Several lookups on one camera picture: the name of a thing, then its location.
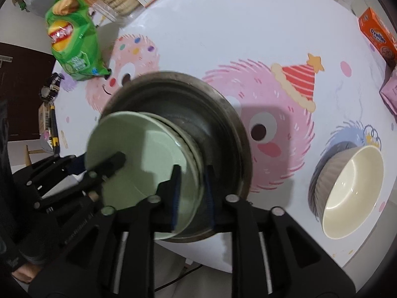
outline potato chip bag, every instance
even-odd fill
[[[109,74],[88,8],[84,0],[56,0],[46,14],[52,54],[75,80]]]

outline stainless steel pot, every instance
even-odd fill
[[[210,85],[181,73],[146,74],[124,84],[102,117],[118,111],[154,113],[178,125],[196,141],[204,165],[213,165],[219,191],[225,196],[233,193],[247,198],[252,178],[247,134],[233,107]],[[203,196],[191,224],[168,241],[194,242],[212,234]]]

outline cardboard box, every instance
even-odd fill
[[[40,135],[44,134],[49,129],[50,123],[50,107],[48,103],[43,103],[38,108],[38,131]]]
[[[368,8],[359,18],[360,29],[383,56],[390,68],[396,67],[397,43],[392,33],[376,15]]]

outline white bowl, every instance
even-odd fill
[[[338,240],[352,234],[374,209],[382,188],[384,164],[375,146],[337,153],[325,164],[315,190],[324,234]]]

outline orange box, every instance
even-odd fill
[[[397,43],[382,20],[379,19],[374,10],[368,8],[359,18],[359,25],[363,34],[378,49],[393,70],[396,67]]]

